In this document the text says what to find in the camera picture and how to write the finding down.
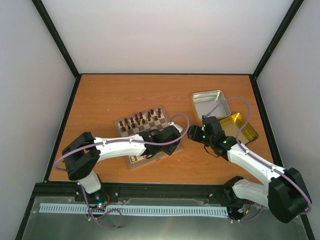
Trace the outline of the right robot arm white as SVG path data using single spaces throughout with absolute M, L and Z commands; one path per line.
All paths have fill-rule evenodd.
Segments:
M 260 183 L 254 183 L 236 176 L 227 181 L 223 190 L 228 202 L 244 199 L 257 203 L 282 223 L 311 211 L 312 201 L 298 170 L 275 165 L 249 150 L 238 137 L 227 136 L 215 116 L 203 118 L 202 126 L 190 126 L 187 137 L 210 147 L 217 156 L 259 180 Z

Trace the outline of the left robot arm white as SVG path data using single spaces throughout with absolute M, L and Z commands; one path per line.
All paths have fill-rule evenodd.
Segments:
M 93 137 L 85 132 L 62 151 L 68 179 L 77 181 L 92 201 L 99 201 L 103 198 L 104 188 L 94 172 L 98 162 L 122 156 L 152 158 L 160 152 L 170 156 L 180 143 L 181 133 L 182 128 L 173 122 L 162 130 L 118 138 Z

